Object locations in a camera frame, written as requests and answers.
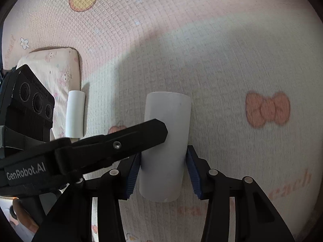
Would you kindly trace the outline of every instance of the orange bow print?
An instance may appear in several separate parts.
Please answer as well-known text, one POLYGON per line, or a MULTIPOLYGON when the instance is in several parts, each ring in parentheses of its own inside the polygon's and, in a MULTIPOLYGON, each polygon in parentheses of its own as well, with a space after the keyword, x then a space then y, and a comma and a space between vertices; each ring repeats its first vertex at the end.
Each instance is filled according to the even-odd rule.
POLYGON ((252 127, 262 127, 272 121, 283 125, 289 120, 290 102, 283 92, 276 93, 272 98, 248 93, 245 97, 245 111, 252 127))

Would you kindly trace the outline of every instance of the flower print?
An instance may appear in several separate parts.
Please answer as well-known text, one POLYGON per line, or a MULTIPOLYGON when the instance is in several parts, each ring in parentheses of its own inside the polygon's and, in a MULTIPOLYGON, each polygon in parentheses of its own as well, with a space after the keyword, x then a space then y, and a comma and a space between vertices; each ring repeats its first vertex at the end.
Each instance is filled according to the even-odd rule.
POLYGON ((28 39, 24 39, 24 38, 22 37, 22 38, 20 38, 20 41, 21 41, 20 45, 22 46, 22 48, 23 48, 24 50, 26 50, 27 48, 30 48, 30 46, 29 46, 29 44, 28 44, 28 39))

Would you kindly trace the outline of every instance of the small white roll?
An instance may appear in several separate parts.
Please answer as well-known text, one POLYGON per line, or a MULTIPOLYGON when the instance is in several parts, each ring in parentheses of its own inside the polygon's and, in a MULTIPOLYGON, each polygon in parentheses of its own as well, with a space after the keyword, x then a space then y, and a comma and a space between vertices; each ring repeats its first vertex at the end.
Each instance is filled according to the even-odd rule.
POLYGON ((83 137, 85 93, 73 90, 68 93, 65 136, 69 138, 83 137))
POLYGON ((166 141, 142 152, 140 194, 154 202, 170 202, 180 195, 185 167, 191 99, 184 94, 153 92, 147 95, 145 121, 165 123, 166 141))
POLYGON ((53 133, 53 130, 52 129, 50 129, 50 131, 49 131, 49 140, 50 141, 54 141, 55 140, 55 136, 54 136, 54 133, 53 133))

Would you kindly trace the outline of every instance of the black plastic bracket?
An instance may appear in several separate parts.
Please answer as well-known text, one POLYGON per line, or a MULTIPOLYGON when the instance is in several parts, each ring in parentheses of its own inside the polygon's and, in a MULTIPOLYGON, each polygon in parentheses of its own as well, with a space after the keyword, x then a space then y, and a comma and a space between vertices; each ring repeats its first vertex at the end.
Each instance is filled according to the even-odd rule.
POLYGON ((165 142, 167 133, 163 122, 152 119, 106 136, 73 144, 60 138, 16 153, 0 159, 0 195, 21 198, 58 190, 83 174, 165 142))
POLYGON ((235 242, 294 242, 287 225, 256 181, 226 177, 198 158, 192 145, 186 163, 195 194, 209 199, 202 242, 227 242, 230 197, 235 197, 235 242))
POLYGON ((69 185, 43 219, 32 242, 91 242, 93 197, 98 197, 100 241, 125 242, 119 200, 127 200, 133 193, 140 155, 123 159, 117 169, 106 172, 100 178, 81 178, 79 182, 69 185))

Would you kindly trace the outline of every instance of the mattress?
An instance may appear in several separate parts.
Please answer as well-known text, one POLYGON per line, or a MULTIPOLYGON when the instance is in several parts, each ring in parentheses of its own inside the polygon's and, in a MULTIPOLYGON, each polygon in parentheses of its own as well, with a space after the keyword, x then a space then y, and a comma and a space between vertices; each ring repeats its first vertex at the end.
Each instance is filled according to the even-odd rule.
MULTIPOLYGON (((189 144, 198 155, 229 177, 252 176, 295 238, 314 222, 323 24, 307 0, 18 0, 3 27, 5 69, 60 47, 79 53, 85 137, 141 123, 150 92, 189 95, 189 144)), ((187 172, 171 203, 148 201, 137 186, 120 202, 125 237, 200 241, 206 202, 187 172)), ((234 208, 231 200, 229 241, 234 208)))

